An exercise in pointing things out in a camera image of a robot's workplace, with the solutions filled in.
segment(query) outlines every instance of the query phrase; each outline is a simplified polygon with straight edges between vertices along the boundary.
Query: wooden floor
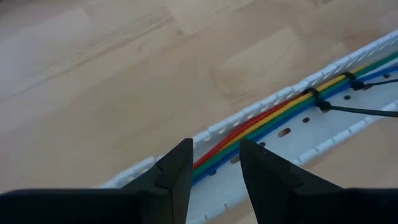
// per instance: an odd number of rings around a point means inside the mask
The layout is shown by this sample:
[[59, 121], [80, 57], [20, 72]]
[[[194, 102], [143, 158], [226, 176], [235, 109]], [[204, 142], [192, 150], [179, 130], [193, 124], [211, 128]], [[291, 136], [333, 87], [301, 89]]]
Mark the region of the wooden floor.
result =
[[[166, 2], [0, 2], [1, 191], [105, 182], [398, 28], [396, 0], [217, 0], [231, 10], [210, 22], [186, 19], [194, 0]], [[307, 168], [396, 187], [397, 124]], [[217, 222], [253, 222], [241, 206]]]

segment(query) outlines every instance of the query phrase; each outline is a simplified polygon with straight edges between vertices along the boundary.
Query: white plastic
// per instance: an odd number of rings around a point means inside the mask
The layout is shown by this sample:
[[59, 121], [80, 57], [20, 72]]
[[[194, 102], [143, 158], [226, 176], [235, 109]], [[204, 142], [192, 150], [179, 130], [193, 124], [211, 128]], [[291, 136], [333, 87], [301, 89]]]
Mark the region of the white plastic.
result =
[[[397, 50], [398, 31], [395, 31], [331, 63], [298, 84], [286, 87], [264, 100], [246, 107], [231, 117], [210, 126], [206, 131], [193, 137], [194, 160], [199, 159], [232, 129], [253, 116], [301, 93], [309, 86], [317, 86], [319, 83], [329, 80], [343, 71], [366, 65]], [[390, 62], [383, 67], [397, 63], [397, 61]], [[384, 78], [381, 77], [373, 81], [381, 80], [384, 80]], [[397, 89], [398, 83], [391, 83], [384, 85], [382, 88], [375, 86], [366, 91], [347, 90], [330, 98], [328, 101], [333, 105], [339, 106], [397, 110]], [[345, 100], [343, 98], [345, 95], [349, 95], [351, 99]], [[310, 118], [310, 121], [303, 123], [303, 118]], [[259, 142], [265, 142], [267, 149], [292, 161], [294, 164], [300, 165], [350, 138], [378, 119], [380, 117], [340, 111], [322, 113], [317, 108], [311, 108], [271, 132]], [[290, 128], [292, 131], [282, 138], [278, 137], [277, 133], [284, 128]], [[154, 162], [155, 159], [151, 157], [123, 171], [113, 180], [102, 185], [102, 187], [122, 187], [129, 180], [136, 178], [144, 170], [153, 166]], [[207, 220], [222, 214], [226, 207], [233, 207], [247, 197], [240, 163], [232, 164], [227, 162], [217, 170], [215, 175], [203, 179], [192, 188], [187, 223], [205, 223]]]

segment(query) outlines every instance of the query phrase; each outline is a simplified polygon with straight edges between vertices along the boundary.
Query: cable bundle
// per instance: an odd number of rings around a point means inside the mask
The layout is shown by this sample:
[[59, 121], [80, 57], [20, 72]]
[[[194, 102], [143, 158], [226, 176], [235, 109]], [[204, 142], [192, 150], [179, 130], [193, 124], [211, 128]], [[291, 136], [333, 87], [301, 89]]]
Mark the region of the cable bundle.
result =
[[390, 56], [377, 62], [374, 62], [367, 67], [343, 73], [335, 77], [334, 79], [320, 85], [318, 88], [311, 89], [303, 95], [299, 95], [295, 98], [287, 100], [271, 108], [270, 110], [257, 115], [255, 118], [246, 121], [235, 130], [232, 130], [226, 138], [220, 141], [214, 148], [212, 148], [203, 157], [197, 160], [196, 163], [194, 163], [193, 184], [195, 185], [206, 176], [213, 174], [217, 170], [217, 168], [222, 166], [225, 162], [229, 161], [234, 156], [237, 156], [239, 154], [238, 142], [240, 139], [246, 138], [253, 141], [258, 141], [262, 139], [265, 135], [271, 133], [275, 129], [288, 122], [290, 119], [294, 118], [295, 116], [313, 106], [317, 106], [321, 110], [341, 110], [352, 113], [365, 113], [380, 116], [398, 117], [398, 113], [396, 112], [344, 108], [339, 106], [332, 106], [329, 104], [329, 102], [324, 100], [349, 88], [359, 90], [367, 89], [376, 85], [398, 82], [398, 80], [390, 80], [386, 82], [364, 84], [364, 82], [368, 80], [398, 71], [398, 65], [394, 65], [392, 67], [385, 68], [378, 72], [362, 77], [363, 75], [373, 71], [374, 69], [379, 68], [380, 66], [396, 59], [397, 57], [398, 52], [393, 53]]

